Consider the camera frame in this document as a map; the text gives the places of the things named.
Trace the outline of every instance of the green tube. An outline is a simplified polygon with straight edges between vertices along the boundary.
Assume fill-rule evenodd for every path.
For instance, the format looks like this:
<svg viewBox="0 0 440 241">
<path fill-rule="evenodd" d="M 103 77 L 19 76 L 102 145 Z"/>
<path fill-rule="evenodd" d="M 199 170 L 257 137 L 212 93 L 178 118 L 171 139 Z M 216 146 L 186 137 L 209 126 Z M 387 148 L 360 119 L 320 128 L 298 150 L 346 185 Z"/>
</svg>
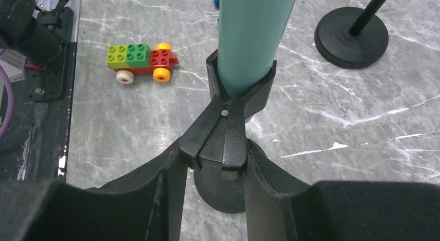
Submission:
<svg viewBox="0 0 440 241">
<path fill-rule="evenodd" d="M 270 70 L 295 0 L 221 0 L 218 73 L 239 98 Z"/>
</svg>

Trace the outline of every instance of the black round base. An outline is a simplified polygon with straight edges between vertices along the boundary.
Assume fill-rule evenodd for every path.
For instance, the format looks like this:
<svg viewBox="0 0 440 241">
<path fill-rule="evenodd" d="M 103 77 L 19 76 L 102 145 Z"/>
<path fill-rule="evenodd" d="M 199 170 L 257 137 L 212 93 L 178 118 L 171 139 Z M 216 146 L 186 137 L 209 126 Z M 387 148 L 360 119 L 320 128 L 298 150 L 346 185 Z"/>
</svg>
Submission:
<svg viewBox="0 0 440 241">
<path fill-rule="evenodd" d="M 385 53 L 388 30 L 377 16 L 373 16 L 358 36 L 349 33 L 362 11 L 354 7 L 339 8 L 319 21 L 315 30 L 315 45 L 330 63 L 349 69 L 364 68 Z"/>
<path fill-rule="evenodd" d="M 222 180 L 221 171 L 202 169 L 194 172 L 194 183 L 202 199 L 212 208 L 228 214 L 245 211 L 242 177 Z"/>
</svg>

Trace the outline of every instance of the toy wheel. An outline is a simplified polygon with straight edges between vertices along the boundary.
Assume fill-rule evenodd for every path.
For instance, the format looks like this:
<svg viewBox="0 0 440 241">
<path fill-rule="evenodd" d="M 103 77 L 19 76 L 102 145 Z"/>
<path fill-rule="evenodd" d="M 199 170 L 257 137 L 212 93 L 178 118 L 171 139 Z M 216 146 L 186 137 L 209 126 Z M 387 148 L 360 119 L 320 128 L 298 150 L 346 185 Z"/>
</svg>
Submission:
<svg viewBox="0 0 440 241">
<path fill-rule="evenodd" d="M 160 50 L 160 49 L 169 49 L 169 50 L 171 50 L 171 45 L 169 45 L 168 43 L 159 43 L 156 46 L 156 50 Z"/>
<path fill-rule="evenodd" d="M 168 82 L 171 72 L 166 68 L 156 68 L 153 71 L 153 79 L 157 82 Z"/>
<path fill-rule="evenodd" d="M 134 74 L 126 70 L 120 70 L 116 73 L 116 80 L 122 84 L 131 84 L 134 81 Z"/>
</svg>

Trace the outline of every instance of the gray marble table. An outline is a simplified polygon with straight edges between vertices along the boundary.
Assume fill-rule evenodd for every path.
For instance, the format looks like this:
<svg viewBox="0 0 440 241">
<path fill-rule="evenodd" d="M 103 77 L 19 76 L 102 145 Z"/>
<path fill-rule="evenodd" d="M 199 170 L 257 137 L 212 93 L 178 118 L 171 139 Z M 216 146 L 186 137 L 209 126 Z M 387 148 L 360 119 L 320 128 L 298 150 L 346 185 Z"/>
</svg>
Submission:
<svg viewBox="0 0 440 241">
<path fill-rule="evenodd" d="M 440 182 L 440 0 L 388 0 L 390 42 L 373 66 L 346 70 L 313 43 L 318 21 L 369 0 L 297 0 L 276 59 L 267 107 L 249 138 L 307 182 Z M 218 44 L 212 0 L 82 0 L 67 182 L 101 186 L 157 156 L 209 102 L 205 59 Z M 180 67 L 168 83 L 116 82 L 109 45 L 170 43 Z M 188 171 L 181 240 L 246 240 L 245 214 L 201 200 Z"/>
</svg>

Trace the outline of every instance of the lego duplo vehicle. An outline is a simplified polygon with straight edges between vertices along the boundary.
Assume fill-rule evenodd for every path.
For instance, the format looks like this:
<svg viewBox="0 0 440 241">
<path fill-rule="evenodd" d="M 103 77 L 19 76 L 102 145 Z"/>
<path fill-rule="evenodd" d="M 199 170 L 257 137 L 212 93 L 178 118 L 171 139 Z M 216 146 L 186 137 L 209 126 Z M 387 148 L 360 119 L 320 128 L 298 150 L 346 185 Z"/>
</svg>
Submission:
<svg viewBox="0 0 440 241">
<path fill-rule="evenodd" d="M 134 75 L 145 73 L 153 73 L 157 82 L 167 82 L 177 64 L 177 57 L 166 43 L 159 43 L 156 50 L 146 43 L 110 46 L 107 53 L 107 66 L 116 72 L 116 80 L 122 84 L 131 84 Z"/>
</svg>

